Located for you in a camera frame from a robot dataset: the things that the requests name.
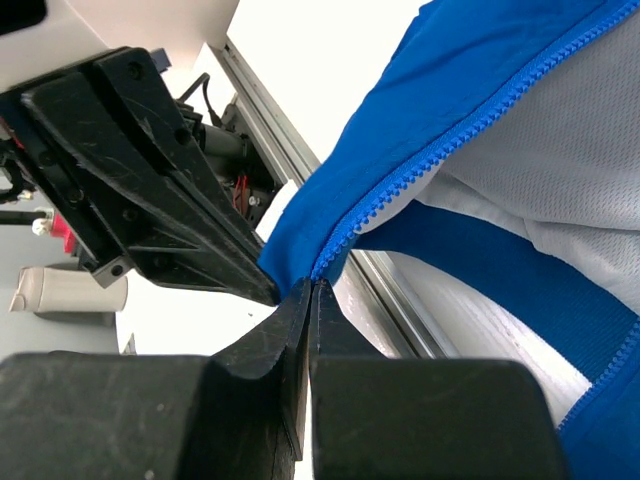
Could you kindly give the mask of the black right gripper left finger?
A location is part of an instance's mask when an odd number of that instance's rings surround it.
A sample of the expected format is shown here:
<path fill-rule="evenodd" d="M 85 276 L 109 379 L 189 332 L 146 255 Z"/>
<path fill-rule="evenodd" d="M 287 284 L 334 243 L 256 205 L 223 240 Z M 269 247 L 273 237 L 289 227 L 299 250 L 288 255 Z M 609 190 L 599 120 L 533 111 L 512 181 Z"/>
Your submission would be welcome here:
<path fill-rule="evenodd" d="M 1 365 L 5 479 L 290 479 L 313 286 L 210 356 L 22 353 Z"/>

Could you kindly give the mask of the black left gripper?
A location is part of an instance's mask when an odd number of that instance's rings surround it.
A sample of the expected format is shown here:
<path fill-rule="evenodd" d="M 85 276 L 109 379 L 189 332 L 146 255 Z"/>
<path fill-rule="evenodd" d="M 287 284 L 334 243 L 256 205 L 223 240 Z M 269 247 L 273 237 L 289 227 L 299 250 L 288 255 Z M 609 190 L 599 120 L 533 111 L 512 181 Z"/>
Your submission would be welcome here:
<path fill-rule="evenodd" d="M 38 191 L 107 288 L 128 269 L 168 288 L 275 305 L 261 241 L 238 213 L 141 48 L 1 96 L 3 203 Z"/>

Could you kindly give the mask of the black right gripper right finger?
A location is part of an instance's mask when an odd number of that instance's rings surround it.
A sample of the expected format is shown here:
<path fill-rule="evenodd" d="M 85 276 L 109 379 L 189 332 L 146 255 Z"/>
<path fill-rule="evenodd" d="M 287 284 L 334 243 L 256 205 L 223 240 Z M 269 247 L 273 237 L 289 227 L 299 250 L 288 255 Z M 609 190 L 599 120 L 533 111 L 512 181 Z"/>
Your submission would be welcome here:
<path fill-rule="evenodd" d="M 566 479 L 541 387 L 498 359 L 393 359 L 342 313 L 331 285 L 310 320 L 318 479 Z"/>

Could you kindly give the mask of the blue white red hooded jacket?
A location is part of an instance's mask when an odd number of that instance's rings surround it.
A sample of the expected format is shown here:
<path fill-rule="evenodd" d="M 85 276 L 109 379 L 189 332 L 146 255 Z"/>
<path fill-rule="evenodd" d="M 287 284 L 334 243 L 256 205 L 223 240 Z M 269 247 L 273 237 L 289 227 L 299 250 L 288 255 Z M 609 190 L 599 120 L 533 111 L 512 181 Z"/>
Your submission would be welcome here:
<path fill-rule="evenodd" d="M 489 213 L 419 205 L 451 177 Z M 639 475 L 639 5 L 434 1 L 292 199 L 328 212 L 287 293 L 354 249 L 408 255 L 523 322 L 592 382 L 561 420 L 576 479 Z"/>

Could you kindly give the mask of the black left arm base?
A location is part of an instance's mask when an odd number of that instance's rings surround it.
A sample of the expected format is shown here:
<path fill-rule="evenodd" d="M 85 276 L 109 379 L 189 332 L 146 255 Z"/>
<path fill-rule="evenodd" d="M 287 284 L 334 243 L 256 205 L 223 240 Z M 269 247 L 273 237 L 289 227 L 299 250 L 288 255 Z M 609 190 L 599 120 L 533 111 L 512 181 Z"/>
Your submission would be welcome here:
<path fill-rule="evenodd" d="M 176 105 L 233 208 L 255 228 L 282 183 L 254 144 L 238 107 L 229 104 L 222 115 L 215 112 L 209 81 L 209 74 L 201 74 L 176 99 Z"/>

